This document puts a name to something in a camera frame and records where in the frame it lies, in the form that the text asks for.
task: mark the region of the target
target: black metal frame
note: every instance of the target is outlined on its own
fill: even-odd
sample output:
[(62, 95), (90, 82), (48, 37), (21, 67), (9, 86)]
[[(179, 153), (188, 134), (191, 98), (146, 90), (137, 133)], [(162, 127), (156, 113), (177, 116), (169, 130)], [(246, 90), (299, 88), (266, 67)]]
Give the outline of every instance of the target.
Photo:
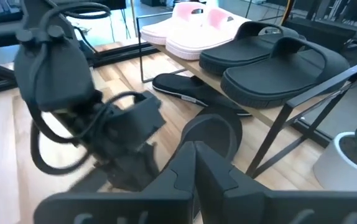
[[(118, 49), (105, 50), (94, 54), (90, 49), (84, 49), (84, 52), (91, 52), (88, 57), (88, 63), (94, 68), (98, 68), (104, 65), (109, 65), (111, 63), (122, 62), (124, 60), (130, 60), (139, 56), (139, 49), (142, 49), (140, 54), (149, 55), (159, 52), (155, 47), (148, 43), (142, 43), (140, 46), (137, 44), (128, 45), (125, 47), (120, 47)], [(7, 76), (13, 75), (10, 69), (0, 66), (0, 91), (6, 91), (17, 87), (15, 82), (11, 81), (11, 78)]]
[[(162, 14), (153, 14), (147, 16), (139, 16), (136, 18), (137, 23), (137, 33), (138, 35), (138, 47), (139, 47), (139, 60), (140, 60), (140, 75), (141, 75), (141, 82), (147, 83), (151, 82), (153, 78), (149, 78), (147, 80), (144, 79), (144, 71), (143, 71), (143, 61), (142, 61), (142, 50), (141, 50), (141, 33), (139, 28), (139, 19), (161, 16), (161, 15), (168, 15), (171, 12), (165, 12)], [(177, 70), (172, 72), (173, 74), (184, 72), (186, 69)], [(307, 108), (303, 112), (299, 113), (298, 115), (294, 116), (291, 119), (288, 119), (290, 114), (293, 110), (305, 103), (306, 101), (310, 100), (313, 97), (321, 95), (327, 89), (345, 81), (349, 80), (351, 82), (350, 85), (346, 85), (343, 88), (331, 93), (329, 96), (324, 98), (322, 101), (314, 104), (313, 106)], [(250, 166), (248, 167), (246, 174), (256, 178), (261, 173), (263, 173), (266, 169), (273, 166), (276, 162), (282, 159), (284, 156), (288, 155), (288, 153), (292, 152), (297, 146), (302, 144), (306, 139), (311, 139), (315, 141), (317, 144), (321, 145), (322, 147), (327, 147), (329, 142), (333, 139), (328, 134), (318, 130), (319, 124), (326, 118), (329, 112), (336, 106), (336, 104), (341, 100), (344, 94), (349, 90), (349, 88), (357, 81), (357, 65), (344, 71), (343, 73), (313, 87), (312, 89), (306, 91), (305, 93), (300, 94), (292, 98), (291, 100), (287, 101), (286, 104), (282, 107), (278, 117), (274, 121), (273, 125), (271, 126), (266, 138), (264, 139), (263, 143), (261, 144), (259, 150), (257, 151), (254, 159), (252, 160)], [(323, 109), (323, 111), (319, 114), (319, 116), (315, 119), (312, 124), (304, 121), (302, 116), (307, 114), (308, 112), (314, 110), (315, 108), (321, 106), (324, 102), (331, 100), (329, 104)], [(271, 147), (272, 143), (274, 142), (275, 138), (279, 134), (281, 130), (285, 127), (291, 126), (301, 134), (303, 134), (300, 138), (294, 141), (292, 144), (289, 144), (286, 148), (284, 148), (281, 152), (276, 154), (274, 157), (270, 158), (267, 162), (263, 163), (261, 166), (260, 163), (264, 156), (267, 154), (267, 151)]]
[[(145, 16), (138, 16), (136, 17), (136, 24), (137, 24), (137, 38), (138, 38), (138, 49), (139, 49), (139, 60), (140, 60), (140, 76), (141, 76), (141, 82), (143, 83), (148, 83), (153, 81), (154, 78), (148, 78), (147, 80), (144, 79), (144, 71), (142, 69), (142, 56), (145, 56), (145, 54), (143, 53), (142, 47), (141, 45), (143, 43), (141, 43), (141, 33), (140, 33), (140, 25), (139, 25), (139, 20), (140, 19), (145, 19), (145, 18), (150, 18), (150, 17), (156, 17), (156, 16), (164, 16), (164, 15), (171, 15), (173, 12), (163, 12), (163, 13), (158, 13), (158, 14), (152, 14), (152, 15), (145, 15)], [(180, 69), (174, 72), (170, 72), (171, 74), (178, 74), (180, 72), (185, 72), (187, 71), (187, 69)]]

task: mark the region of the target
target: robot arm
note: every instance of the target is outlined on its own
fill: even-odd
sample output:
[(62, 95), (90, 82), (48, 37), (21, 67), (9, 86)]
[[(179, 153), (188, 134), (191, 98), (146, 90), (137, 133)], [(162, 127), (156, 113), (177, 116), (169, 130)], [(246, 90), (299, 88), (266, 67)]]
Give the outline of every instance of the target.
[[(97, 169), (105, 171), (114, 186), (142, 190), (159, 173), (153, 147), (145, 141), (164, 124), (159, 113), (160, 101), (147, 91), (129, 91), (103, 103), (73, 27), (62, 16), (95, 19), (109, 16), (109, 9), (97, 3), (59, 7), (49, 0), (22, 0), (22, 3), (24, 25), (16, 34), (21, 45), (14, 74), (33, 119), (30, 145), (35, 165), (48, 174), (62, 175), (74, 171), (93, 155), (98, 160)], [(79, 9), (105, 13), (83, 16), (70, 12)], [(122, 110), (113, 104), (125, 96), (134, 96), (130, 108)], [(73, 137), (55, 134), (42, 119), (42, 112), (52, 113)], [(50, 167), (39, 152), (40, 133), (62, 144), (81, 144), (87, 153), (69, 167)]]

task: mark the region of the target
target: pink slide sandal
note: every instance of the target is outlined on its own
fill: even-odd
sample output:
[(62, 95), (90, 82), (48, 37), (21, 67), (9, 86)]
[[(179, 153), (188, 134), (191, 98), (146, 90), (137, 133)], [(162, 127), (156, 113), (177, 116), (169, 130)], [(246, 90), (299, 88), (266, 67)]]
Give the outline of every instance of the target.
[(202, 50), (233, 40), (238, 28), (247, 21), (250, 20), (218, 7), (209, 9), (202, 26), (171, 32), (166, 39), (166, 49), (182, 59), (198, 60)]
[(165, 45), (166, 37), (173, 30), (188, 26), (201, 26), (203, 13), (192, 14), (192, 12), (204, 8), (206, 6), (199, 2), (177, 3), (171, 18), (156, 24), (143, 26), (140, 30), (141, 38), (152, 44)]

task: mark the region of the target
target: black cable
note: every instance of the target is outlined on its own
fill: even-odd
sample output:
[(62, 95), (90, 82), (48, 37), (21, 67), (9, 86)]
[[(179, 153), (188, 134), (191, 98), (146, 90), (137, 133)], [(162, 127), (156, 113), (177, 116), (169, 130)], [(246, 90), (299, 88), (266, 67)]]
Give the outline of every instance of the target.
[[(73, 3), (68, 4), (66, 6), (55, 7), (49, 11), (47, 11), (40, 20), (39, 30), (40, 35), (48, 35), (47, 34), (47, 25), (50, 19), (53, 16), (57, 16), (60, 13), (64, 13), (67, 11), (75, 10), (75, 9), (98, 9), (106, 12), (107, 14), (111, 14), (111, 11), (108, 7), (98, 4), (98, 3)], [(55, 134), (44, 122), (41, 111), (37, 108), (36, 103), (36, 85), (37, 85), (37, 76), (39, 75), (39, 69), (41, 68), (44, 60), (47, 57), (47, 42), (41, 43), (40, 52), (35, 59), (35, 62), (32, 64), (30, 68), (29, 80), (30, 80), (30, 97), (27, 100), (27, 105), (31, 116), (33, 117), (37, 127), (40, 129), (42, 133), (44, 133), (49, 139), (58, 142), (58, 143), (76, 143), (78, 138), (83, 137), (86, 133), (81, 133), (79, 136), (74, 136), (73, 138), (63, 138), (57, 134)]]
[[(44, 1), (48, 4), (50, 4), (51, 6), (53, 6), (54, 8), (60, 8), (60, 6), (56, 5), (51, 0), (44, 0)], [(89, 9), (94, 9), (94, 8), (93, 7), (81, 8), (81, 10), (89, 10)], [(83, 15), (83, 14), (77, 14), (74, 12), (64, 12), (63, 14), (65, 16), (70, 16), (75, 19), (102, 19), (102, 18), (108, 17), (111, 14), (111, 11), (109, 11), (109, 13), (104, 13), (104, 14), (100, 14), (100, 15)]]
[(124, 9), (121, 9), (121, 14), (122, 14), (122, 18), (124, 21), (124, 26), (126, 27), (126, 38), (131, 38), (128, 24), (126, 23), (126, 13), (125, 13)]
[(36, 124), (32, 121), (32, 126), (30, 127), (30, 155), (32, 157), (35, 166), (40, 171), (49, 175), (64, 175), (73, 172), (74, 170), (82, 166), (91, 155), (89, 151), (86, 151), (85, 155), (83, 155), (82, 158), (80, 158), (74, 164), (68, 167), (55, 168), (48, 165), (43, 160), (39, 149), (39, 138), (40, 138), (40, 131), (37, 128)]
[(73, 26), (74, 29), (76, 29), (77, 31), (79, 31), (79, 34), (81, 36), (81, 38), (83, 39), (83, 41), (86, 43), (87, 46), (89, 46), (89, 48), (94, 51), (94, 53), (99, 54), (99, 52), (87, 41), (85, 33), (83, 33), (83, 31), (77, 27), (77, 26)]
[(109, 17), (109, 27), (111, 28), (112, 40), (113, 40), (113, 42), (115, 42), (114, 29), (112, 28), (112, 18), (111, 18), (111, 16)]
[[(109, 105), (114, 103), (117, 100), (120, 100), (123, 97), (126, 96), (140, 96), (141, 94), (135, 91), (126, 91), (126, 92), (122, 92), (112, 98), (110, 98), (101, 108), (100, 110), (96, 113), (95, 117), (91, 120), (90, 124), (88, 125), (88, 127), (82, 131), (79, 135), (74, 136), (72, 138), (69, 139), (77, 139), (77, 138), (82, 138), (85, 134), (87, 134), (89, 132), (89, 130), (98, 122), (100, 121), (101, 123), (105, 122), (105, 119), (108, 117), (108, 115), (105, 113), (106, 111), (108, 111), (109, 109)], [(68, 166), (68, 167), (64, 167), (64, 168), (55, 168), (52, 167), (50, 165), (48, 165), (42, 158), (42, 155), (40, 154), (40, 148), (39, 148), (39, 136), (40, 136), (40, 128), (39, 128), (39, 119), (41, 120), (41, 122), (44, 123), (44, 125), (46, 125), (45, 121), (39, 117), (37, 118), (33, 118), (32, 120), (32, 127), (30, 130), (30, 154), (32, 156), (32, 160), (35, 164), (35, 166), (41, 170), (42, 172), (46, 173), (46, 174), (50, 174), (50, 175), (63, 175), (63, 174), (67, 174), (70, 172), (73, 172), (74, 170), (76, 170), (77, 168), (79, 168), (80, 166), (82, 166), (86, 160), (89, 158), (90, 156), (90, 152), (87, 152), (81, 159), (79, 159), (76, 163)], [(98, 132), (101, 131), (101, 126), (99, 126), (98, 128), (96, 128), (96, 131), (94, 133), (94, 135), (96, 136)]]
[(43, 17), (41, 18), (41, 20), (39, 22), (39, 29), (46, 31), (47, 25), (49, 24), (49, 21), (53, 16), (56, 16), (60, 13), (66, 14), (69, 11), (75, 11), (75, 10), (80, 10), (80, 9), (96, 9), (99, 11), (104, 11), (106, 14), (101, 14), (101, 15), (73, 14), (72, 17), (77, 18), (77, 19), (99, 19), (99, 18), (105, 18), (105, 17), (111, 15), (111, 11), (109, 10), (109, 8), (102, 4), (93, 3), (93, 2), (72, 3), (72, 4), (67, 4), (64, 6), (58, 6), (58, 7), (55, 7), (53, 9), (47, 11), (43, 15)]
[[(42, 156), (40, 155), (40, 149), (39, 149), (40, 132), (42, 132), (46, 137), (57, 143), (78, 144), (79, 139), (85, 136), (98, 121), (102, 123), (105, 122), (105, 120), (108, 118), (107, 114), (108, 112), (110, 112), (109, 110), (110, 104), (114, 103), (116, 100), (119, 100), (120, 98), (125, 96), (137, 96), (137, 97), (141, 96), (140, 93), (137, 93), (135, 91), (127, 91), (112, 97), (98, 110), (98, 112), (91, 120), (90, 124), (88, 125), (88, 127), (85, 128), (85, 130), (83, 130), (80, 134), (73, 136), (71, 138), (64, 138), (59, 136), (58, 134), (55, 134), (50, 129), (50, 127), (46, 124), (46, 122), (43, 120), (42, 112), (37, 107), (36, 86), (40, 73), (39, 70), (42, 68), (43, 63), (48, 56), (49, 35), (47, 33), (47, 28), (48, 28), (49, 21), (53, 16), (57, 16), (61, 13), (67, 13), (68, 11), (80, 10), (80, 9), (97, 9), (100, 11), (104, 11), (107, 15), (111, 14), (111, 11), (109, 10), (108, 7), (98, 3), (73, 3), (73, 4), (68, 4), (66, 6), (58, 6), (47, 11), (44, 14), (44, 16), (41, 18), (39, 23), (39, 37), (41, 41), (40, 52), (36, 57), (32, 66), (30, 67), (29, 80), (30, 80), (31, 89), (29, 94), (30, 96), (27, 99), (27, 105), (33, 119), (32, 129), (31, 129), (31, 155), (32, 155), (32, 160), (34, 161), (34, 164), (38, 167), (38, 169), (51, 175), (62, 175), (74, 171), (75, 169), (80, 167), (83, 163), (85, 163), (85, 161), (89, 158), (90, 153), (87, 152), (79, 161), (77, 161), (71, 166), (64, 167), (64, 168), (51, 167), (42, 159)], [(75, 14), (73, 14), (72, 17), (78, 18), (78, 16)], [(94, 19), (95, 17), (85, 16), (81, 18)], [(99, 132), (99, 131), (101, 131), (101, 128), (100, 127), (96, 128), (95, 132)]]

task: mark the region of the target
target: floor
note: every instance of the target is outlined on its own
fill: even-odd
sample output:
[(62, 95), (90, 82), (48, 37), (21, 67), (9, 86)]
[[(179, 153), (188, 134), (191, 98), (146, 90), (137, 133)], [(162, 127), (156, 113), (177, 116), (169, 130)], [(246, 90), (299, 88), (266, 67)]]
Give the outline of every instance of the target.
[[(207, 4), (211, 6), (219, 6), (223, 9), (229, 10), (240, 16), (246, 16), (248, 11), (249, 2), (242, 0), (207, 0)], [(149, 7), (141, 4), (140, 0), (134, 1), (134, 10), (136, 16), (143, 16), (148, 14), (158, 14), (161, 12), (170, 11), (167, 7)], [(97, 25), (93, 21), (75, 21), (78, 22), (80, 27), (89, 29), (87, 38), (93, 45), (107, 44), (110, 42), (119, 41), (123, 39), (129, 39), (135, 37), (134, 25), (132, 21), (131, 8), (127, 8), (126, 25), (128, 33), (126, 32), (126, 26), (124, 25), (123, 14), (121, 11), (113, 11), (112, 24), (113, 33), (109, 29), (110, 20), (102, 19), (97, 21)], [(266, 22), (279, 23), (278, 19), (268, 19), (271, 17), (282, 15), (284, 12), (284, 6), (273, 5), (270, 3), (265, 4), (251, 4), (248, 11), (248, 18), (258, 21), (261, 19), (267, 19)], [(293, 10), (296, 15), (305, 15), (305, 12), (300, 10)], [(168, 18), (168, 16), (152, 17), (147, 19), (140, 19), (140, 26), (153, 24)], [(15, 53), (18, 46), (10, 46), (0, 48), (0, 63), (8, 63), (14, 60)], [(350, 52), (346, 57), (354, 64), (357, 63), (357, 52)], [(310, 112), (305, 116), (305, 119), (312, 122), (318, 115), (319, 109)], [(342, 99), (342, 101), (336, 106), (336, 108), (328, 116), (328, 119), (320, 125), (320, 129), (331, 136), (335, 136), (343, 131), (354, 131), (357, 128), (357, 86), (348, 92), (348, 94)]]
[[(111, 44), (104, 49), (118, 47)], [(144, 72), (154, 77), (164, 70), (181, 67), (163, 53), (144, 57)], [(150, 142), (157, 142), (155, 159), (162, 168), (179, 143), (180, 133), (201, 107), (171, 96), (156, 93), (150, 83), (142, 84), (138, 75), (139, 60), (132, 59), (98, 68), (93, 78), (104, 98), (127, 90), (149, 90), (162, 101), (160, 112), (167, 124), (155, 134)], [(123, 99), (118, 106), (125, 108), (130, 99)], [(67, 136), (67, 131), (50, 114), (44, 119), (58, 134)], [(49, 195), (65, 191), (88, 171), (94, 160), (88, 161), (80, 170), (61, 177), (41, 173), (33, 164), (29, 150), (31, 117), (18, 90), (0, 93), (0, 223), (32, 223), (32, 214), (37, 204)], [(245, 171), (266, 136), (269, 128), (255, 118), (244, 118), (243, 140), (234, 158), (234, 165)], [(299, 133), (292, 128), (283, 130), (266, 155), (277, 154)], [(52, 166), (66, 166), (78, 159), (84, 149), (56, 144), (44, 136), (40, 139), (41, 153)], [(256, 180), (275, 190), (320, 190), (312, 166), (323, 149), (312, 141), (305, 141), (296, 150), (285, 156)]]

